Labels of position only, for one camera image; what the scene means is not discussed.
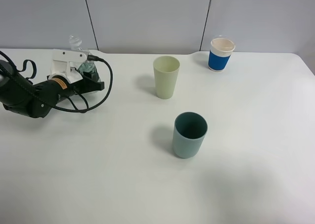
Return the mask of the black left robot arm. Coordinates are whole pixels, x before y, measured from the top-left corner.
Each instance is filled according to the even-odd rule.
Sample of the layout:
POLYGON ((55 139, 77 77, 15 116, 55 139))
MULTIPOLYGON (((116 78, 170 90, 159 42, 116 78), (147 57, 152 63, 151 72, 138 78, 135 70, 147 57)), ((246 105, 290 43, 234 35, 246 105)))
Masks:
POLYGON ((28 116, 44 118, 51 109, 68 113, 86 113, 101 106, 109 97, 113 85, 113 71, 109 63, 84 51, 66 51, 55 49, 51 59, 51 73, 43 82, 33 84, 36 77, 36 63, 30 59, 23 61, 21 70, 4 52, 0 54, 0 101, 7 111, 28 116), (85 93, 102 91, 105 88, 103 81, 98 81, 98 72, 80 71, 71 66, 71 63, 83 64, 86 62, 101 62, 110 73, 109 88, 105 97, 96 105, 89 106, 83 97, 85 93), (58 103, 71 96, 79 96, 85 103, 84 109, 58 107, 58 103))

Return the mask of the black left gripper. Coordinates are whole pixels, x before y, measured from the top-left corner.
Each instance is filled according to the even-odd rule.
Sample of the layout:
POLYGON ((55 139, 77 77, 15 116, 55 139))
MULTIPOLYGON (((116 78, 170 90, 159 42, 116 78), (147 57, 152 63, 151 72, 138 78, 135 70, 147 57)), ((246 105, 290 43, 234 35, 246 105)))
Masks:
POLYGON ((32 106, 56 106, 59 102, 73 95, 83 93, 93 93, 105 89, 104 82, 98 81, 98 72, 83 72, 83 75, 93 81, 86 82, 85 79, 75 83, 68 83, 62 76, 55 76, 52 79, 47 79, 44 82, 34 85, 34 95, 31 100, 32 106))

